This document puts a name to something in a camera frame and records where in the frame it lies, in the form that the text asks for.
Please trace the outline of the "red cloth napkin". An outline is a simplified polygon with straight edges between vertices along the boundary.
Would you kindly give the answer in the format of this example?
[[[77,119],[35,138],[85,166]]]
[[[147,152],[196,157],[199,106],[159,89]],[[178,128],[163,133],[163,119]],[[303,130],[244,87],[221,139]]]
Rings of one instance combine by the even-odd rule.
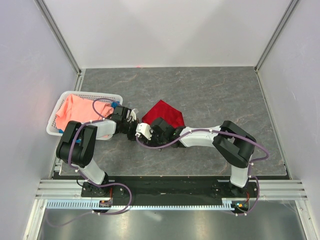
[[[167,104],[163,100],[159,100],[143,117],[142,122],[151,125],[157,118],[164,119],[174,128],[185,125],[182,112]]]

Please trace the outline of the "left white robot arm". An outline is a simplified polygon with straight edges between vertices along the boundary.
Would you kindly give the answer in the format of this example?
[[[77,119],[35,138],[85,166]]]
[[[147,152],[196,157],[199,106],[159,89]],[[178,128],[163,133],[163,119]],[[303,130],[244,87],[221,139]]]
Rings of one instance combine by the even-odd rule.
[[[84,197],[111,195],[109,176],[94,161],[96,140],[105,136],[125,134],[132,141],[138,125],[137,110],[116,106],[113,113],[101,120],[85,123],[68,122],[56,148],[56,157],[73,168],[86,180],[81,187]]]

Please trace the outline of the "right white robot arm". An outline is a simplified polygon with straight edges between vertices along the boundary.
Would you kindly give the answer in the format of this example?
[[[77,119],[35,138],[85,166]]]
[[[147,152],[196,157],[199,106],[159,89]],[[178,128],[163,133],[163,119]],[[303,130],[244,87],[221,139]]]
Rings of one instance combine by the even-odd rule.
[[[257,141],[232,121],[208,128],[173,127],[159,117],[147,124],[142,134],[150,147],[171,144],[175,148],[215,148],[231,165],[230,193],[240,197],[247,191],[249,162]]]

